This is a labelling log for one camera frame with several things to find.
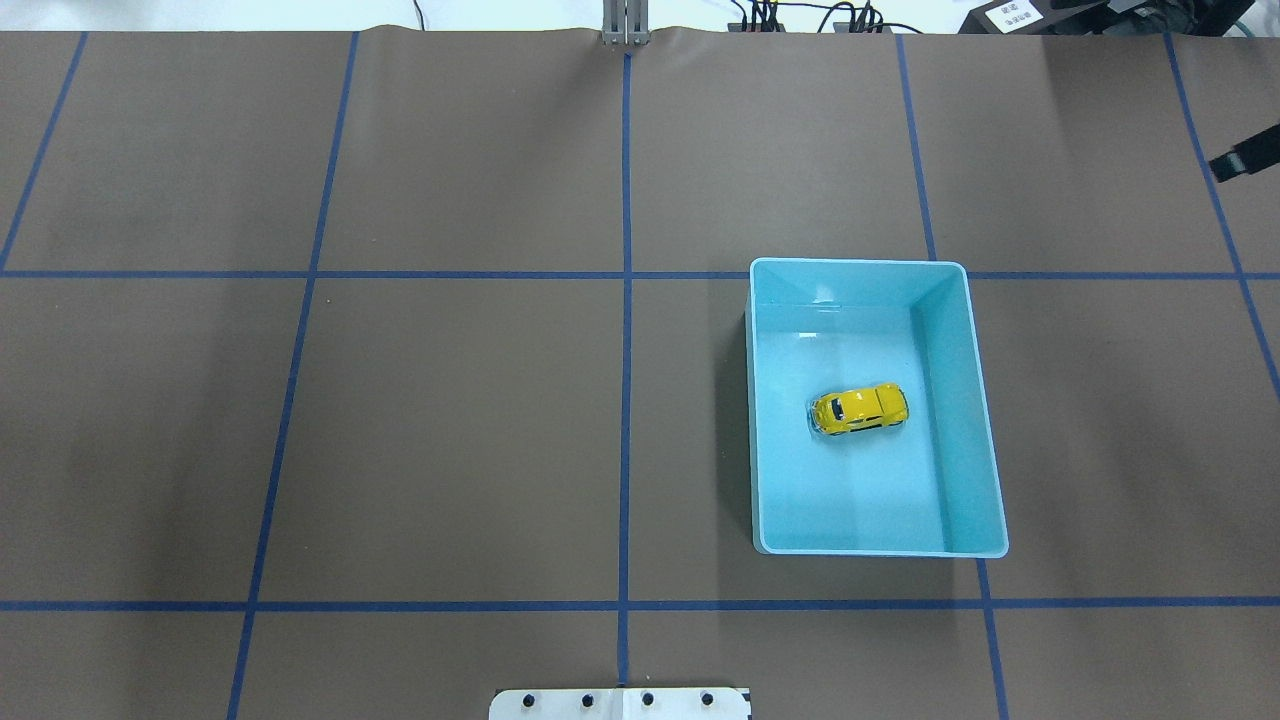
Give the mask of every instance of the light blue tray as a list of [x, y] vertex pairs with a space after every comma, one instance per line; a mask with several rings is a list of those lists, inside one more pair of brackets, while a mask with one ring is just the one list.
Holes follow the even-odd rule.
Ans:
[[[751, 263], [755, 547], [777, 555], [1000, 557], [1009, 550], [969, 282], [955, 263]], [[896, 428], [827, 437], [819, 395], [893, 382]]]

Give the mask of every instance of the toy car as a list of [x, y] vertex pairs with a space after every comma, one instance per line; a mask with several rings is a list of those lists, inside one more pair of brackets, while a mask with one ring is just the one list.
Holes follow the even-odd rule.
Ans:
[[906, 396], [897, 383], [831, 392], [813, 401], [813, 427], [822, 434], [842, 436], [887, 428], [906, 420]]

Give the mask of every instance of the white label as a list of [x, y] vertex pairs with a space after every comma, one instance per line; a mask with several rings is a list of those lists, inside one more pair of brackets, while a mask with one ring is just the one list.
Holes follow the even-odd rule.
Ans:
[[1014, 0], [987, 10], [987, 18], [996, 24], [1000, 32], [1014, 32], [1020, 27], [1044, 19], [1044, 15], [1039, 14], [1036, 5], [1032, 5], [1032, 0]]

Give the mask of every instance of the gray table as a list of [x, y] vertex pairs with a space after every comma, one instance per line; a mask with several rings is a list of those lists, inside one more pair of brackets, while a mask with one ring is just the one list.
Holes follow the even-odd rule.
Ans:
[[[1280, 715], [1280, 45], [0, 37], [0, 716]], [[762, 255], [964, 263], [1012, 548], [764, 557]]]

